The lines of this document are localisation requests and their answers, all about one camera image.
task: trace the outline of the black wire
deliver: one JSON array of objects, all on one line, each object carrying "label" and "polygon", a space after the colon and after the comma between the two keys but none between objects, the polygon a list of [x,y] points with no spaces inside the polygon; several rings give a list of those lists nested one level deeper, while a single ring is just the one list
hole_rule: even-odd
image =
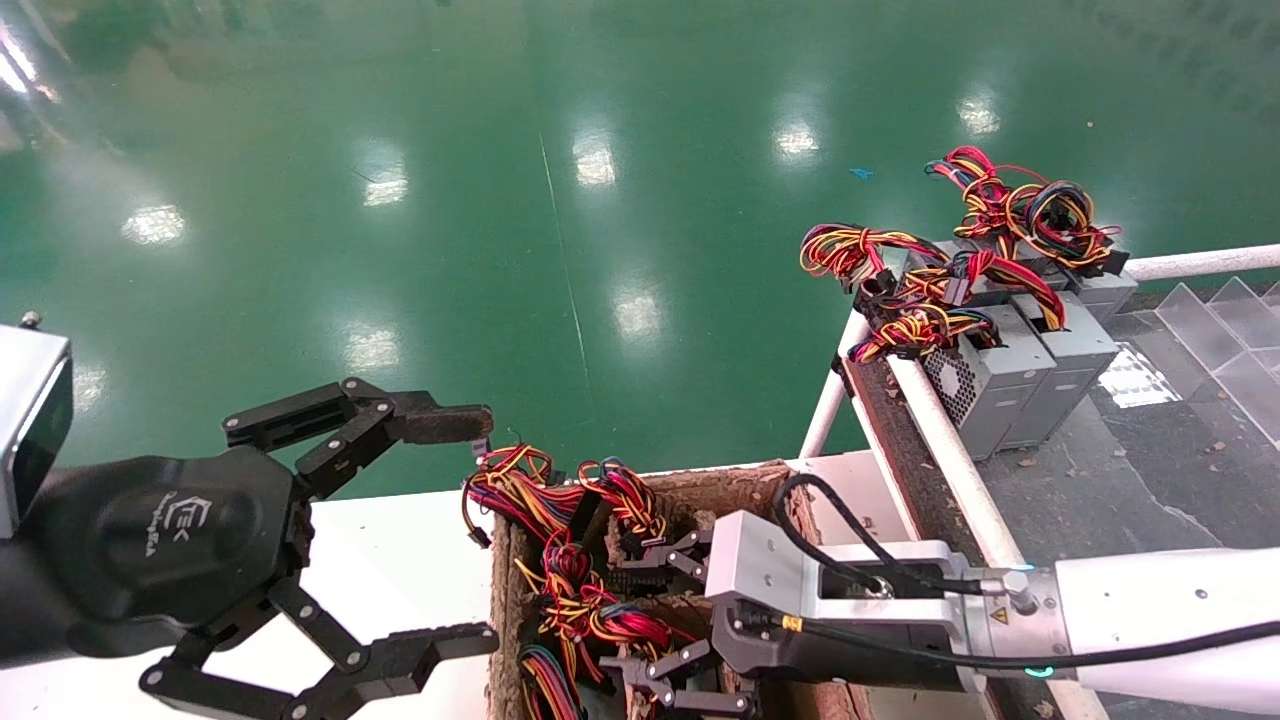
[{"label": "black wire", "polygon": [[778,527],[782,528],[783,533],[786,533],[787,539],[790,539],[805,555],[817,560],[818,564],[822,565],[823,568],[831,570],[832,573],[840,575],[841,578],[845,578],[846,580],[854,583],[854,585],[860,587],[868,592],[873,593],[881,592],[883,589],[882,587],[883,583],[879,578],[864,570],[859,570],[858,568],[837,562],[836,559],[818,550],[817,546],[814,546],[812,542],[804,539],[804,537],[800,536],[800,532],[796,530],[796,527],[791,523],[791,518],[787,515],[787,495],[790,495],[791,489],[796,487],[795,484],[791,484],[791,480],[804,477],[806,475],[796,475],[795,478],[788,479],[786,483],[782,483],[782,487],[778,488],[777,495],[773,496],[773,515],[778,521]]},{"label": "black wire", "polygon": [[1204,650],[1213,650],[1216,647],[1280,635],[1280,621],[1247,625],[1244,628],[1234,628],[1231,630],[1222,630],[1221,633],[1212,633],[1208,635],[1199,635],[1164,644],[1048,657],[980,657],[945,651],[916,650],[914,647],[881,641],[814,620],[804,620],[800,632],[838,642],[846,642],[859,647],[916,657],[919,660],[943,662],[947,665],[963,665],[966,667],[977,667],[979,670],[1025,670],[1028,667],[1036,670],[1041,667],[1085,667],[1089,665],[1138,662],[1142,660],[1157,660],[1161,657],[1172,657],[1175,655],[1187,655],[1189,652],[1201,652]]},{"label": "black wire", "polygon": [[[854,533],[858,536],[858,539],[863,541],[863,544],[870,548],[870,551],[876,553],[876,557],[879,557],[881,562],[887,565],[895,573],[902,575],[904,578],[914,582],[920,587],[932,591],[954,592],[959,594],[982,594],[982,587],[978,583],[978,580],[948,580],[945,578],[943,579],[928,578],[925,575],[916,573],[915,570],[911,570],[906,565],[902,565],[901,562],[897,561],[896,557],[890,555],[888,551],[884,550],[884,547],[881,546],[881,543],[876,538],[873,538],[870,533],[867,532],[867,528],[863,528],[863,524],[858,521],[858,518],[855,518],[854,512],[849,510],[849,506],[845,505],[845,501],[841,500],[838,495],[836,495],[836,491],[829,484],[827,484],[827,480],[823,480],[818,475],[810,475],[809,473],[800,473],[799,475],[792,475],[791,478],[787,478],[787,482],[782,483],[782,487],[778,488],[778,493],[773,498],[773,514],[778,520],[778,525],[782,527],[782,532],[787,534],[787,538],[791,542],[794,542],[796,547],[799,547],[805,555],[813,557],[814,560],[820,562],[824,568],[829,569],[832,573],[852,579],[846,574],[846,571],[854,569],[841,565],[840,562],[836,562],[836,560],[833,560],[829,555],[822,552],[820,550],[814,547],[813,543],[800,537],[800,533],[796,532],[795,527],[791,524],[791,519],[787,518],[786,514],[787,496],[791,495],[792,489],[800,486],[813,486],[818,488],[822,492],[822,495],[827,496],[827,500],[831,501],[831,505],[836,507],[836,512],[838,512],[841,519],[845,520],[845,524],[847,524],[849,528],[854,530]],[[870,575],[863,570],[856,570],[856,573],[860,577],[870,578]],[[859,584],[870,589],[878,589],[878,587],[872,587],[863,582],[859,582]]]}]

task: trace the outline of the transparent plastic divider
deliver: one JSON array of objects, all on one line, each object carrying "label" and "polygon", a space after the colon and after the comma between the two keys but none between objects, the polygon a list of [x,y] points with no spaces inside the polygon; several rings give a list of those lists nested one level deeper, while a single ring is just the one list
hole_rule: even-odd
[{"label": "transparent plastic divider", "polygon": [[1280,348],[1257,350],[1253,356],[1258,359],[1258,363],[1262,363],[1263,368],[1268,368],[1272,373],[1280,372]]},{"label": "transparent plastic divider", "polygon": [[1208,309],[1245,348],[1280,347],[1280,318],[1240,278],[1226,281],[1208,301]]},{"label": "transparent plastic divider", "polygon": [[1169,297],[1156,307],[1156,316],[1169,325],[1169,329],[1210,373],[1244,352],[1240,341],[1235,340],[1217,315],[1210,311],[1185,283],[1178,283]]},{"label": "transparent plastic divider", "polygon": [[1280,383],[1257,357],[1243,352],[1212,373],[1272,445],[1280,441]]}]

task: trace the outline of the cardboard box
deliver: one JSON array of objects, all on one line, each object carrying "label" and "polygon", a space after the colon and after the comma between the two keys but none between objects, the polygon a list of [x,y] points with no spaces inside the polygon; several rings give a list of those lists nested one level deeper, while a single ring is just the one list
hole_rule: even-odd
[{"label": "cardboard box", "polygon": [[[659,506],[676,507],[677,514],[689,514],[680,521],[694,521],[691,514],[708,511],[719,518],[737,510],[748,510],[762,518],[773,515],[771,505],[778,487],[791,470],[782,461],[767,462],[756,468],[724,468],[714,470],[678,471],[645,475],[649,487],[658,496]],[[800,533],[820,543],[813,521],[809,498],[796,492],[791,498],[790,515]],[[709,518],[703,516],[701,521]],[[521,691],[520,667],[516,662],[516,642],[520,625],[535,612],[530,600],[532,593],[516,569],[515,557],[529,551],[525,534],[498,516],[493,534],[493,602],[490,621],[503,639],[502,648],[489,659],[489,720],[529,720]],[[684,624],[689,618],[686,596],[658,596],[641,605],[654,615],[673,624]],[[722,682],[731,684],[735,676],[722,667]],[[865,688],[858,685],[823,683],[764,683],[762,698],[764,717],[796,720],[858,720],[870,717]]]}]

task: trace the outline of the gray power supply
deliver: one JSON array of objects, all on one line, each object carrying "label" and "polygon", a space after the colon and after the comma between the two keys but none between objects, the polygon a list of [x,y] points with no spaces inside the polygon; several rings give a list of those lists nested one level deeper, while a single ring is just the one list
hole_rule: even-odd
[{"label": "gray power supply", "polygon": [[[997,450],[1029,447],[1048,439],[1119,351],[1111,336],[1075,293],[1061,292],[1059,297],[1066,310],[1064,329],[1038,333],[1056,366],[1027,402]],[[1012,306],[1033,328],[1037,320],[1043,319],[1039,305],[1029,295],[1015,295]]]},{"label": "gray power supply", "polygon": [[1025,414],[1056,364],[1036,331],[1011,305],[983,307],[1000,331],[1002,347],[979,350],[961,337],[955,350],[924,356],[924,373],[938,393],[965,450],[989,457]]},{"label": "gray power supply", "polygon": [[1073,273],[1068,290],[1074,292],[1093,318],[1101,323],[1115,315],[1116,310],[1129,300],[1129,296],[1138,290],[1138,281],[1125,272],[1119,275],[1105,274],[1096,278],[1082,278]]}]

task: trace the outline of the epoxy floor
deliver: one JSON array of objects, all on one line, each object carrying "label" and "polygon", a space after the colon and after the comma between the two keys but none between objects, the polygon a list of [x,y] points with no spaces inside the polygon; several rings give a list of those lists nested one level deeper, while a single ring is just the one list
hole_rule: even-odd
[{"label": "epoxy floor", "polygon": [[[792,456],[847,313],[799,240],[945,237],[961,204],[927,160],[979,143],[1079,181],[1137,255],[1266,242],[1280,192],[1275,4],[3,0],[0,22],[0,314],[74,340],[67,462],[214,454],[220,418],[347,374],[489,402],[497,442],[566,465]],[[842,416],[829,447],[860,442]],[[346,495],[467,466],[397,448]]]}]

